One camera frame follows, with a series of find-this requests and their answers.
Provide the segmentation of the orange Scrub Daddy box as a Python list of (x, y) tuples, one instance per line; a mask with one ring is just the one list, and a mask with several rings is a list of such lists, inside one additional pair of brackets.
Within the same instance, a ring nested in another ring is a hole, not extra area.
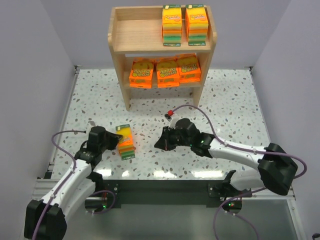
[(180, 83), (200, 82), (202, 72), (195, 53), (177, 54), (175, 58), (178, 65)]
[(162, 57), (155, 60), (158, 88), (172, 88), (180, 86), (180, 73), (177, 59), (174, 56)]
[(151, 89), (155, 61), (153, 58), (135, 57), (129, 75), (131, 88)]

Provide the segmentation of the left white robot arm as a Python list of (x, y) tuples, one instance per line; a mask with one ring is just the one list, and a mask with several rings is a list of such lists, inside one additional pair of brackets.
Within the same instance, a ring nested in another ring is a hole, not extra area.
[(24, 237), (29, 240), (61, 240), (67, 231), (67, 222), (88, 197), (107, 196), (112, 202), (103, 205), (93, 214), (103, 214), (112, 209), (117, 194), (105, 188), (103, 176), (95, 172), (106, 150), (113, 151), (122, 140), (121, 134), (107, 131), (102, 126), (85, 130), (85, 140), (75, 154), (69, 153), (51, 142), (60, 151), (71, 157), (72, 164), (41, 199), (31, 200), (26, 207)]

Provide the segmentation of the Sponge Daddy sponge pack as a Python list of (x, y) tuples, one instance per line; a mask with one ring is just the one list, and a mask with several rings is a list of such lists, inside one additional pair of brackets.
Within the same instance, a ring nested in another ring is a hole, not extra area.
[(185, 30), (189, 46), (205, 46), (209, 28), (207, 12), (203, 4), (185, 6)]
[(121, 135), (117, 149), (121, 159), (130, 160), (135, 158), (135, 147), (132, 135), (132, 129), (129, 124), (118, 125), (115, 127), (116, 134)]
[(182, 8), (177, 4), (162, 6), (162, 40), (164, 46), (180, 47), (182, 42)]

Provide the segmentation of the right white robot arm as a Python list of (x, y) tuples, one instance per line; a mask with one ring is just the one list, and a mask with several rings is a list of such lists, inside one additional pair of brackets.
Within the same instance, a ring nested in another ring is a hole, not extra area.
[(200, 157), (224, 159), (249, 167), (244, 172), (232, 171), (225, 178), (235, 190), (266, 188), (285, 196), (296, 176), (298, 165), (277, 144), (267, 147), (231, 143), (212, 133), (201, 132), (188, 118), (165, 126), (155, 148), (172, 151), (176, 147), (189, 147)]

